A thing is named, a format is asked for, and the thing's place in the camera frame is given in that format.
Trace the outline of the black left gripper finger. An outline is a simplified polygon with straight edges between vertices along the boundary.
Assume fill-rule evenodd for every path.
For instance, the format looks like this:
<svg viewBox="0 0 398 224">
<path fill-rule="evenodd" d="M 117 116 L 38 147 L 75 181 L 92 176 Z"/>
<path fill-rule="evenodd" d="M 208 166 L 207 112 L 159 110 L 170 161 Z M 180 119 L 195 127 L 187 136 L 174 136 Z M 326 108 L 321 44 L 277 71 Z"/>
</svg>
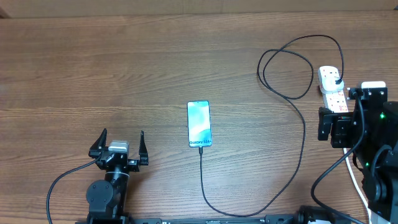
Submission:
<svg viewBox="0 0 398 224">
<path fill-rule="evenodd" d="M 106 149 L 107 129 L 104 128 L 99 138 L 90 147 L 88 156 L 99 157 L 100 154 Z"/>
<path fill-rule="evenodd" d="M 149 155 L 147 152 L 144 131 L 141 131 L 140 135 L 140 143 L 139 143 L 139 162 L 140 166 L 148 166 L 149 165 Z"/>
</svg>

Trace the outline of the blue Galaxy smartphone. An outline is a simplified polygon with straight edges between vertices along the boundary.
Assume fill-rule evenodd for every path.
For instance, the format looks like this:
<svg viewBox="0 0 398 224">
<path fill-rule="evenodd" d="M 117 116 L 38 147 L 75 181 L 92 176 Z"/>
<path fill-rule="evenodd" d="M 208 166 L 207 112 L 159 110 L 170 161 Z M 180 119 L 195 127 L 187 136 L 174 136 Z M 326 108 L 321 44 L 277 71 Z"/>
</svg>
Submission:
<svg viewBox="0 0 398 224">
<path fill-rule="evenodd" d="M 190 147 L 212 145 L 209 101 L 189 101 L 187 103 L 188 144 Z"/>
</svg>

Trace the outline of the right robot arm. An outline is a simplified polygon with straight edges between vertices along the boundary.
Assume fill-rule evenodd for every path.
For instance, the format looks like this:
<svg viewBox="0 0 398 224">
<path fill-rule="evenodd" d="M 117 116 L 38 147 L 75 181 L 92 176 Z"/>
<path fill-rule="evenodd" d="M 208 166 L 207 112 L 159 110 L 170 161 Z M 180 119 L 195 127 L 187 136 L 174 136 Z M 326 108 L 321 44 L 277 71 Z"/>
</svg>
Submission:
<svg viewBox="0 0 398 224">
<path fill-rule="evenodd" d="M 350 147 L 360 162 L 362 189 L 373 214 L 397 223 L 397 102 L 387 99 L 388 89 L 352 88 L 354 111 L 318 110 L 318 139 L 334 148 Z"/>
</svg>

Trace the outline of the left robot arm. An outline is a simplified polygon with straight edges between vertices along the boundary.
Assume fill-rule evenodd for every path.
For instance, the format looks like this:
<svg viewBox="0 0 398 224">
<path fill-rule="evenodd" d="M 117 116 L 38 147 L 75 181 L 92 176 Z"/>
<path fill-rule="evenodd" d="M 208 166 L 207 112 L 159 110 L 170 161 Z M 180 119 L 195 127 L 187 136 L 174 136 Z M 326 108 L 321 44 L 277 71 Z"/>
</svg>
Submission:
<svg viewBox="0 0 398 224">
<path fill-rule="evenodd" d="M 129 143 L 113 140 L 106 145 L 107 130 L 90 147 L 88 155 L 99 169 L 105 171 L 103 180 L 94 181 L 86 191 L 89 204 L 87 223 L 134 223 L 124 211 L 129 183 L 129 174 L 138 172 L 140 166 L 149 164 L 144 132 L 141 131 L 139 158 L 129 158 Z"/>
</svg>

